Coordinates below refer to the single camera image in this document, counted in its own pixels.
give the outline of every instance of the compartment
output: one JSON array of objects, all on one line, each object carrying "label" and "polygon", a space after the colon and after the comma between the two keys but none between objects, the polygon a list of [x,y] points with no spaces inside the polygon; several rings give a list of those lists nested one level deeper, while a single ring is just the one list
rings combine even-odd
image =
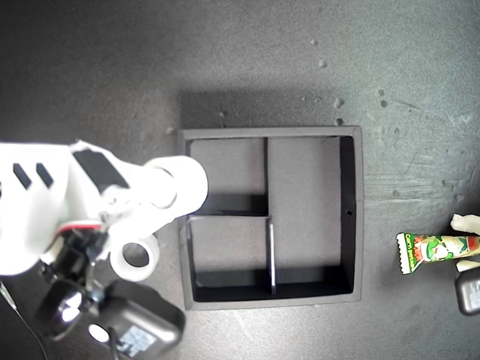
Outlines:
[{"label": "compartment", "polygon": [[265,217],[191,217],[193,300],[231,302],[270,297]]},{"label": "compartment", "polygon": [[353,138],[270,139],[268,174],[276,298],[351,293],[356,252]]},{"label": "compartment", "polygon": [[208,196],[197,215],[266,216],[266,140],[205,139],[190,143],[190,156],[208,177]]}]

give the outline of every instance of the white object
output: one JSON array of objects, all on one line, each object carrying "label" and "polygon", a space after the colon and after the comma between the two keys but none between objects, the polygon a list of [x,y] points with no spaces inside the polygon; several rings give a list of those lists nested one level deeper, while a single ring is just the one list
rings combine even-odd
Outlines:
[{"label": "white object", "polygon": [[101,343],[106,343],[110,339],[107,330],[97,324],[91,324],[88,327],[88,332],[96,341]]},{"label": "white object", "polygon": [[[81,151],[101,153],[128,188],[113,185],[100,192],[74,157]],[[42,179],[38,164],[48,172],[51,184]],[[99,221],[110,234],[100,259],[105,260],[112,249],[117,254],[129,242],[149,239],[141,241],[150,256],[142,276],[134,273],[138,268],[129,265],[127,270],[121,260],[115,262],[117,256],[111,256],[120,276],[143,279],[158,261],[152,234],[196,211],[205,201],[208,185],[201,165],[189,157],[157,158],[139,166],[79,141],[71,146],[0,143],[0,189],[0,275],[24,272],[42,256],[46,263],[54,261],[62,246],[53,244],[61,224]]]},{"label": "white object", "polygon": [[82,304],[82,294],[77,292],[74,296],[69,298],[65,304],[67,304],[71,308],[79,308]]},{"label": "white object", "polygon": [[480,266],[480,262],[476,262],[472,260],[460,260],[459,262],[457,262],[458,272],[465,272],[467,270],[478,268],[479,266]]},{"label": "white object", "polygon": [[[138,244],[144,248],[148,254],[148,264],[141,267],[130,265],[123,254],[123,247],[126,244]],[[157,239],[153,235],[150,235],[148,238],[138,238],[126,244],[122,244],[120,241],[114,241],[114,245],[110,251],[110,264],[112,264],[113,271],[120,278],[124,278],[127,281],[145,280],[155,270],[158,258],[160,257]]]},{"label": "white object", "polygon": [[76,307],[67,307],[61,312],[61,319],[65,323],[69,323],[78,317],[78,314],[80,314],[80,310]]},{"label": "white object", "polygon": [[453,230],[480,235],[480,217],[476,215],[460,216],[454,214],[450,226]]}]

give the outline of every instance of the gray table surface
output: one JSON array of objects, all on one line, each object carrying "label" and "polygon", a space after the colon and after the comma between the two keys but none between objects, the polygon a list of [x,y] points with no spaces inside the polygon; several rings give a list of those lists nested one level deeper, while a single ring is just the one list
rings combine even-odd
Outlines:
[{"label": "gray table surface", "polygon": [[[163,359],[479,357],[480,317],[458,312],[454,263],[402,276],[395,243],[397,232],[440,233],[454,212],[480,213],[479,0],[0,6],[2,140],[81,138],[142,163],[175,152],[170,127],[363,128],[361,301],[189,312]],[[157,235],[146,283],[183,306],[176,225]],[[26,317],[44,291],[35,270],[7,280]],[[0,357],[40,359],[0,304]],[[46,347],[51,359],[107,356],[84,328]]]}]

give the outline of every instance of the black tray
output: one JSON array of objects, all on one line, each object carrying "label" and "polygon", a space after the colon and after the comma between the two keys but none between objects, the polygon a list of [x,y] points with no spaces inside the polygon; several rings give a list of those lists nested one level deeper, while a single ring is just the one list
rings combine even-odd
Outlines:
[{"label": "black tray", "polygon": [[185,130],[180,144],[208,176],[179,221],[187,309],[360,299],[359,127]]}]

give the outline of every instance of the green wrapper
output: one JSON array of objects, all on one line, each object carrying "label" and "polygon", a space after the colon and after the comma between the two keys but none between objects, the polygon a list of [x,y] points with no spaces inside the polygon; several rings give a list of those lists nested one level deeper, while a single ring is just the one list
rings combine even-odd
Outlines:
[{"label": "green wrapper", "polygon": [[422,263],[480,254],[480,236],[397,235],[402,273],[411,274]]}]

